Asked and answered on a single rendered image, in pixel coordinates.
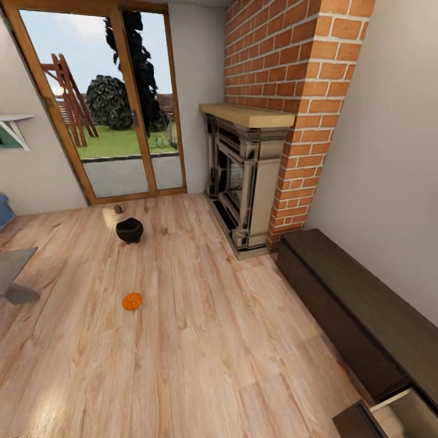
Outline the pumpkin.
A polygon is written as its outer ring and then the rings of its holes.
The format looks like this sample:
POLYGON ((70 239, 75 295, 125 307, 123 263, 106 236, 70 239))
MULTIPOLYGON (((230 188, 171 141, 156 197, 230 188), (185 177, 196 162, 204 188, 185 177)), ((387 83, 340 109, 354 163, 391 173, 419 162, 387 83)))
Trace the pumpkin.
POLYGON ((128 294, 122 302, 123 308, 132 311, 138 308, 141 305, 142 298, 137 293, 128 294))

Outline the cauldron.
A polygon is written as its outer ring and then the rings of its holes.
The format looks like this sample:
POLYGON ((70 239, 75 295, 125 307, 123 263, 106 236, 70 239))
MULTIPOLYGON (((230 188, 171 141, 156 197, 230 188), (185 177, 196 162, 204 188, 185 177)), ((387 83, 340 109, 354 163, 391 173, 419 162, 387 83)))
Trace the cauldron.
POLYGON ((131 217, 116 225, 116 233, 127 244, 139 243, 143 234, 143 224, 131 217))

